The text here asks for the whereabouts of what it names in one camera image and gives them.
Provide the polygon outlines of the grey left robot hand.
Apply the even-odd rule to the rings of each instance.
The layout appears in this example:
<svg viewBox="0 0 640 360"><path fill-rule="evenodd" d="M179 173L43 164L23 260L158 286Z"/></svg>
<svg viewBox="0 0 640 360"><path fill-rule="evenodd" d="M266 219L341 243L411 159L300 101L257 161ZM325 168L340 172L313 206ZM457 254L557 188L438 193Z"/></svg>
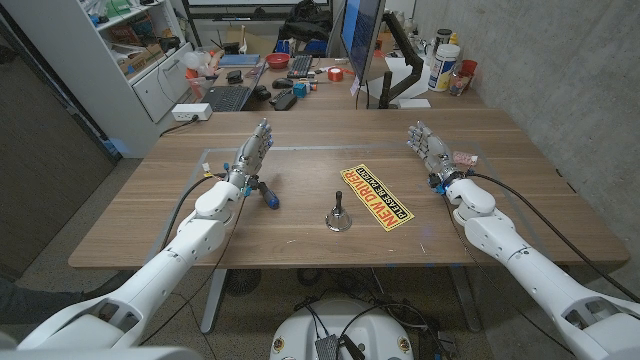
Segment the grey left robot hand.
<svg viewBox="0 0 640 360"><path fill-rule="evenodd" d="M237 150L227 181L239 189L244 188L248 178L259 172L272 144L271 124L263 118L252 135Z"/></svg>

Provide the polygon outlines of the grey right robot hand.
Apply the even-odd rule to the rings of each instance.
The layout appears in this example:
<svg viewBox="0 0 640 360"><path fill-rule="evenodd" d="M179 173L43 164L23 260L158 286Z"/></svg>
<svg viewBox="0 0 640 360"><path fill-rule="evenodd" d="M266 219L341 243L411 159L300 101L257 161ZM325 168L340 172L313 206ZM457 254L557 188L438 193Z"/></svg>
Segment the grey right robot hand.
<svg viewBox="0 0 640 360"><path fill-rule="evenodd" d="M407 145L424 162L427 182L434 192L444 193L455 180L463 177L449 147L421 121L409 127Z"/></svg>

